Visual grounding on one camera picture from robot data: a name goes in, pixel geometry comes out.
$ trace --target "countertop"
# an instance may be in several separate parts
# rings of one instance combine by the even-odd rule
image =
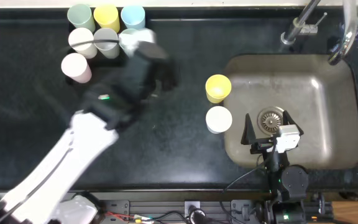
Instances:
[[[66,11],[0,9],[0,191],[13,188],[35,168],[81,102],[80,91],[67,84],[60,70],[67,53]],[[247,172],[227,156],[224,134],[206,128],[205,114],[213,105],[204,84],[240,54],[328,54],[333,37],[341,36],[342,9],[318,8],[310,22],[328,12],[318,34],[282,48],[280,34],[300,12],[147,9],[147,27],[174,59],[179,86],[156,92],[139,122],[90,165],[72,190],[216,190]],[[358,98],[358,40],[346,61],[354,71]],[[92,69],[102,77],[118,75],[122,67]],[[267,190],[267,179],[254,172],[234,188]],[[309,190],[358,190],[358,166],[310,170]]]

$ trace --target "faucet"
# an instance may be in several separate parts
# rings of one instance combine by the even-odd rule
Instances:
[[[299,17],[295,18],[288,30],[281,34],[281,41],[285,45],[292,45],[296,41],[296,37],[300,34],[305,34],[303,30],[307,26],[305,21],[309,18],[310,14],[319,4],[320,0],[311,0],[309,4],[304,8]],[[349,49],[352,47],[353,41],[357,34],[357,8],[356,0],[343,0],[343,12],[345,20],[345,30],[342,42],[337,45],[332,54],[328,58],[328,63],[330,65],[336,65],[341,59],[348,53]],[[308,30],[311,33],[317,33],[317,25],[324,19],[324,16],[317,22],[315,25],[311,25],[311,29]]]

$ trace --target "wooden floor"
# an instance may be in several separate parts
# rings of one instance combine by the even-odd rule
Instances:
[[[358,224],[358,202],[333,202],[335,219]]]

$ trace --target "drain strainer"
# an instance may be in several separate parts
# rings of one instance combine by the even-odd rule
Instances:
[[[278,127],[283,124],[283,112],[284,110],[277,106],[263,109],[258,115],[259,128],[268,135],[276,133]]]

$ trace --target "sink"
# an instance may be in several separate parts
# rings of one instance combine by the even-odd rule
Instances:
[[[281,124],[287,110],[305,134],[288,160],[308,169],[347,169],[358,163],[358,107],[352,70],[328,55],[241,55],[224,74],[232,90],[224,106],[232,126],[224,133],[225,149],[240,166],[255,167],[258,155],[241,141],[249,113],[257,138]]]

